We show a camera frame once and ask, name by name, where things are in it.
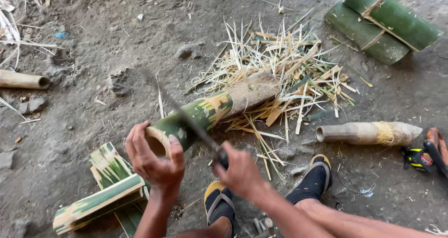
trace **person's right hand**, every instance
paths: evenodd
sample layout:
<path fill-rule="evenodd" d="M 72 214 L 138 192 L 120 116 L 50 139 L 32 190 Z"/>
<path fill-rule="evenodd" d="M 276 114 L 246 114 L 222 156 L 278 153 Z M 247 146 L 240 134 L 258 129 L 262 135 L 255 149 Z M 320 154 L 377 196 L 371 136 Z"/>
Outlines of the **person's right hand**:
<path fill-rule="evenodd" d="M 255 187 L 262 186 L 266 181 L 261 177 L 255 161 L 244 150 L 235 150 L 232 145 L 226 141 L 221 145 L 227 153 L 228 169 L 227 171 L 219 163 L 213 164 L 213 173 L 233 192 L 250 199 Z"/>

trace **wooden stick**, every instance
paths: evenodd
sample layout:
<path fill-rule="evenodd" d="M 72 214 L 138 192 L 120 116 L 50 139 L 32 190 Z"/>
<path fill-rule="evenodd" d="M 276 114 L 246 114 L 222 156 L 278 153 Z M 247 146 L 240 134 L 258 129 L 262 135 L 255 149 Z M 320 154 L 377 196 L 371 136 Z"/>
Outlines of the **wooden stick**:
<path fill-rule="evenodd" d="M 47 89 L 50 80 L 43 76 L 0 70 L 0 87 Z"/>

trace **black sock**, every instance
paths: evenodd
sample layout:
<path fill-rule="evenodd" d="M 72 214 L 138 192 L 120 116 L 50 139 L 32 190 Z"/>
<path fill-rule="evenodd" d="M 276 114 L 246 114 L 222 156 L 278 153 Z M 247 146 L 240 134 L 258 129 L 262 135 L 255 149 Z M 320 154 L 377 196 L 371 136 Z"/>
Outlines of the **black sock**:
<path fill-rule="evenodd" d="M 216 197 L 220 194 L 220 191 L 218 189 L 215 189 L 210 193 L 210 195 L 205 200 L 205 207 L 207 211 L 210 209 L 211 205 L 215 201 Z M 230 193 L 230 190 L 226 187 L 222 190 L 222 194 L 226 195 L 229 199 L 232 199 L 232 194 Z M 234 230 L 233 230 L 233 219 L 235 218 L 235 213 L 233 212 L 232 207 L 227 204 L 227 202 L 223 199 L 221 199 L 218 204 L 216 205 L 215 210 L 210 215 L 210 225 L 215 222 L 219 217 L 225 216 L 230 220 L 230 223 L 232 224 L 232 237 L 235 236 Z"/>
<path fill-rule="evenodd" d="M 317 157 L 314 160 L 316 162 L 327 162 L 324 161 L 323 157 Z M 322 166 L 314 167 L 310 173 L 303 178 L 302 182 L 286 196 L 286 200 L 291 202 L 293 205 L 304 199 L 316 199 L 319 200 L 320 196 L 325 189 L 325 179 L 327 178 L 327 173 L 325 168 Z M 328 188 L 332 185 L 332 173 L 330 171 L 330 181 L 328 182 Z"/>

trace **stone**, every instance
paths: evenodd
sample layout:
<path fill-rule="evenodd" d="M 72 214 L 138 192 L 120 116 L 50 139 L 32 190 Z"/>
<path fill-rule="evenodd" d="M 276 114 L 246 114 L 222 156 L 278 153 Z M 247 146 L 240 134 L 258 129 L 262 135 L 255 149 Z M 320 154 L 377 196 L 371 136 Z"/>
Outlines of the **stone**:
<path fill-rule="evenodd" d="M 28 114 L 30 111 L 28 110 L 28 102 L 26 103 L 20 103 L 19 106 L 19 113 L 22 115 Z"/>
<path fill-rule="evenodd" d="M 297 167 L 291 171 L 291 175 L 293 175 L 294 177 L 299 176 L 299 175 L 303 174 L 304 172 L 306 172 L 307 168 L 308 168 L 307 166 Z"/>
<path fill-rule="evenodd" d="M 130 72 L 131 68 L 126 67 L 110 75 L 109 88 L 116 96 L 125 96 L 131 92 L 131 83 L 128 81 Z"/>
<path fill-rule="evenodd" d="M 197 59 L 201 57 L 201 53 L 197 49 L 196 45 L 186 44 L 179 47 L 179 49 L 175 54 L 175 57 L 178 59 L 187 59 L 187 58 Z"/>
<path fill-rule="evenodd" d="M 47 106 L 47 104 L 47 99 L 42 96 L 32 98 L 30 101 L 30 112 L 42 111 Z"/>
<path fill-rule="evenodd" d="M 23 238 L 30 229 L 31 221 L 29 219 L 19 219 L 13 224 L 14 235 L 13 237 Z"/>

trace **tool handle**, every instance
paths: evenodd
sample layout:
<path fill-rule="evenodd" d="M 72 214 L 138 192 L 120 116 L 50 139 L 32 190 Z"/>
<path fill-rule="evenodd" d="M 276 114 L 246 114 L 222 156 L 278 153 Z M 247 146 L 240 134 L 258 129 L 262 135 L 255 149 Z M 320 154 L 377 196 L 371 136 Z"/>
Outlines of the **tool handle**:
<path fill-rule="evenodd" d="M 218 161 L 218 163 L 220 163 L 227 171 L 228 169 L 227 152 L 225 152 L 224 149 L 219 148 L 216 151 L 216 161 Z"/>

